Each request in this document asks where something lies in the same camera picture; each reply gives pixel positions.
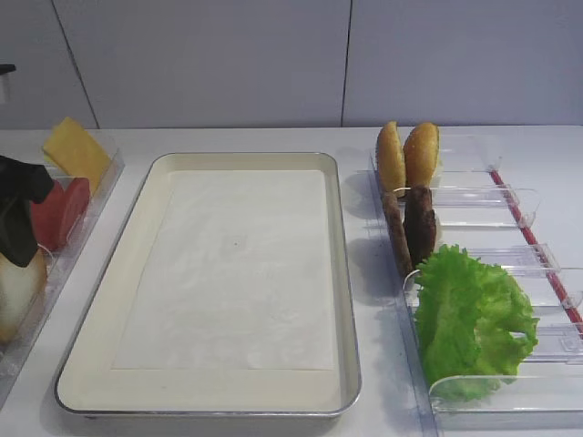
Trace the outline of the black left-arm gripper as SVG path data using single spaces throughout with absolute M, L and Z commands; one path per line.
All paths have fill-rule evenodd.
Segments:
M 42 203 L 53 187 L 43 165 L 1 156 L 1 254 L 17 267 L 27 267 L 38 250 L 30 204 Z

